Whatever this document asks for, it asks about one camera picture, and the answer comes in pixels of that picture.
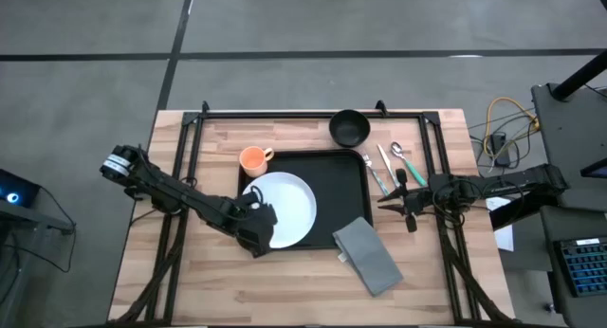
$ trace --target concrete floor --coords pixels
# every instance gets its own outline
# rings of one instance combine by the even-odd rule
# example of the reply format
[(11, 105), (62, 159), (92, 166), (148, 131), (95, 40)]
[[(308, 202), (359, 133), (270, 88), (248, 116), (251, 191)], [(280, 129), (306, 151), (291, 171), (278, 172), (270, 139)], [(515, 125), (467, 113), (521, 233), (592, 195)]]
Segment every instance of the concrete floor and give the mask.
[[(168, 53), (182, 4), (0, 0), (0, 54)], [(194, 0), (183, 51), (594, 48), (607, 46), (606, 18), (598, 0)], [(495, 97), (531, 107), (531, 85), (562, 81), (591, 58), (180, 62), (168, 108), (198, 109), (202, 100), (214, 109), (359, 108), (384, 100), (393, 108), (463, 108), (472, 125)], [(166, 66), (0, 63), (0, 168), (48, 187), (79, 230), (69, 274), (39, 263), (20, 326), (104, 322), (133, 203), (98, 168), (115, 144), (147, 143)], [(607, 85), (607, 76), (593, 85)], [(516, 110), (499, 104), (493, 116)], [(540, 136), (532, 140), (520, 169), (545, 161)], [(68, 246), (60, 239), (53, 254)], [(517, 317), (562, 324), (542, 310), (550, 300), (545, 274), (506, 277)]]

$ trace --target gray cloth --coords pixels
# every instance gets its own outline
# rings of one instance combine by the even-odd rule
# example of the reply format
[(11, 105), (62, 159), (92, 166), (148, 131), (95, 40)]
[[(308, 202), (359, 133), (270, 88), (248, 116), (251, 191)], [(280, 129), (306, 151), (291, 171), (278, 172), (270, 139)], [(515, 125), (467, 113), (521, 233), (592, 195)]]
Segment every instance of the gray cloth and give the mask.
[(395, 261), (363, 218), (334, 232), (333, 237), (373, 297), (402, 281)]

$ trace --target spoon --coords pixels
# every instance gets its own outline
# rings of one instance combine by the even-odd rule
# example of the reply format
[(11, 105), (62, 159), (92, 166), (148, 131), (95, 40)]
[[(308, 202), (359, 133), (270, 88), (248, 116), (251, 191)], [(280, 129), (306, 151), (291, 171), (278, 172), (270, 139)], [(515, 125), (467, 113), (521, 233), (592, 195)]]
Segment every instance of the spoon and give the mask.
[(400, 146), (400, 144), (398, 144), (398, 142), (392, 142), (392, 144), (390, 145), (390, 147), (392, 148), (392, 154), (394, 154), (396, 157), (400, 157), (403, 159), (403, 161), (405, 161), (405, 165), (407, 166), (407, 168), (409, 169), (409, 172), (411, 172), (411, 174), (414, 175), (415, 180), (417, 181), (417, 183), (419, 183), (420, 186), (422, 187), (426, 187), (428, 184), (426, 183), (426, 180), (424, 180), (424, 178), (417, 172), (417, 170), (414, 167), (414, 164), (411, 163), (407, 157), (405, 157), (405, 155), (402, 153), (402, 147)]

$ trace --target keyboard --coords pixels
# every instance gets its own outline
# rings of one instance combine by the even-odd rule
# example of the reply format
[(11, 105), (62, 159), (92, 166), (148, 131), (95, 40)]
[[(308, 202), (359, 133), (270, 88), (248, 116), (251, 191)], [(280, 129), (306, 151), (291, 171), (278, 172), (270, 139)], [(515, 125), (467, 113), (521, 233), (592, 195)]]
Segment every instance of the keyboard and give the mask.
[(555, 242), (574, 297), (607, 294), (607, 237)]

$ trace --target knife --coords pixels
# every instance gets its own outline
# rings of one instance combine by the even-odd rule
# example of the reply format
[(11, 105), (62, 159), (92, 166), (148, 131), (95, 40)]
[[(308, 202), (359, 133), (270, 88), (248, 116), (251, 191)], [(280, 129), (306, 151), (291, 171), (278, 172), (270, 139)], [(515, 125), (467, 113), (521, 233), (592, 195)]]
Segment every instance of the knife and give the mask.
[(392, 180), (395, 182), (396, 187), (397, 188), (400, 187), (400, 183), (396, 179), (396, 175), (392, 172), (392, 165), (390, 164), (390, 159), (388, 158), (386, 153), (383, 151), (383, 148), (381, 148), (381, 146), (379, 144), (377, 145), (377, 148), (379, 149), (379, 152), (381, 153), (381, 158), (383, 158), (383, 162), (386, 164), (386, 168), (388, 168), (388, 173), (390, 173), (390, 176), (392, 177)]

